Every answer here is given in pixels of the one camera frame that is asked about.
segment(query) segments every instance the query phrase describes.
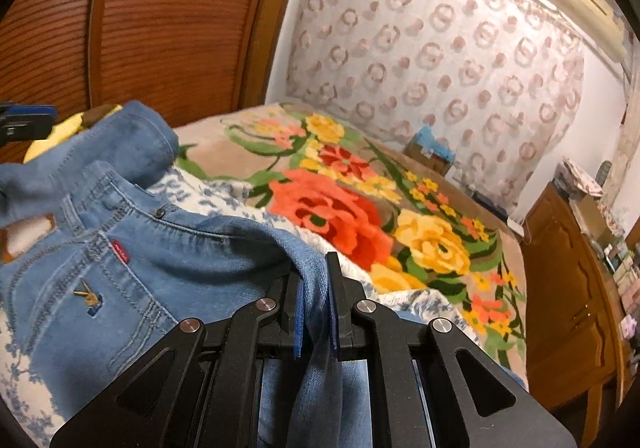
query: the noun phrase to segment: yellow garment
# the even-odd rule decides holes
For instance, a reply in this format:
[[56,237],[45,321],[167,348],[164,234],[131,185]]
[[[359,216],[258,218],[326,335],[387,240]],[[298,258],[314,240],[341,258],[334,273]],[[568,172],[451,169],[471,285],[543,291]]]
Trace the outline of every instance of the yellow garment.
[[[121,109],[121,105],[116,105],[116,107],[113,108],[113,110],[111,110],[107,115],[105,115],[103,119]],[[83,117],[84,112],[75,113],[72,116],[67,117],[62,123],[56,124],[51,130],[49,137],[32,142],[31,146],[27,150],[27,153],[24,155],[22,163],[28,163],[30,160],[35,159],[38,155],[44,154],[44,152],[51,150],[52,148],[58,146],[60,143],[65,142],[70,137],[84,130],[84,128],[82,127]]]

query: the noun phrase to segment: floral blanket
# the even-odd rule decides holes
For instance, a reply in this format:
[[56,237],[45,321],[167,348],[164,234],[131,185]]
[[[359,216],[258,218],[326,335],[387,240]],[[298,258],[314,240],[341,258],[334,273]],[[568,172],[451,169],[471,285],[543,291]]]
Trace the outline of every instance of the floral blanket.
[[176,165],[244,180],[246,202],[326,239],[380,294],[432,288],[526,380],[526,280],[507,227],[438,174],[346,124],[282,103],[176,130]]

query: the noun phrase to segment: pink object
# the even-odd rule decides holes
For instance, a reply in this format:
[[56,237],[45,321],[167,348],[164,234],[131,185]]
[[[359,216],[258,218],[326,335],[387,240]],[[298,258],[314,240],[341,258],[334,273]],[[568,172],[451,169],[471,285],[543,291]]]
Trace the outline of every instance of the pink object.
[[622,306],[625,312],[629,312],[634,302],[640,303],[640,279],[631,282],[631,285],[622,293]]

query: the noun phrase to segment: wooden cabinet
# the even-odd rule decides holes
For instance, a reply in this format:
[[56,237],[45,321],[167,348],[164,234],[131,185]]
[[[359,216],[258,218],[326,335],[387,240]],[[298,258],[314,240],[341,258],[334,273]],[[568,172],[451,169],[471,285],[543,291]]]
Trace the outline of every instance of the wooden cabinet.
[[[622,310],[607,291],[609,273],[581,234],[568,203],[551,184],[531,210],[527,224],[530,241],[522,244],[527,274],[527,376],[531,394],[554,410],[585,392],[602,396],[602,385],[611,380],[622,384],[623,342],[618,334]],[[591,399],[588,406],[601,403]],[[597,420],[599,414],[591,410],[591,417]],[[584,446],[595,431],[597,425],[585,426]]]

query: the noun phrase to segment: metal screw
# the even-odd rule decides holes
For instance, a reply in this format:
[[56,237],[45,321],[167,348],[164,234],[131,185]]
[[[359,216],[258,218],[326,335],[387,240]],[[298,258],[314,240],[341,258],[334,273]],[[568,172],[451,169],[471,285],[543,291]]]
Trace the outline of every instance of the metal screw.
[[195,318],[187,318],[180,322],[180,330],[183,333],[194,333],[200,328],[200,322]]
[[376,303],[371,300],[360,300],[356,303],[356,309],[361,313],[372,313],[376,310]]
[[276,306],[276,301],[273,298],[260,298],[255,303],[255,306],[260,309],[260,311],[270,311]]
[[433,328],[439,333],[448,333],[451,330],[451,322],[446,318],[436,318],[433,320]]

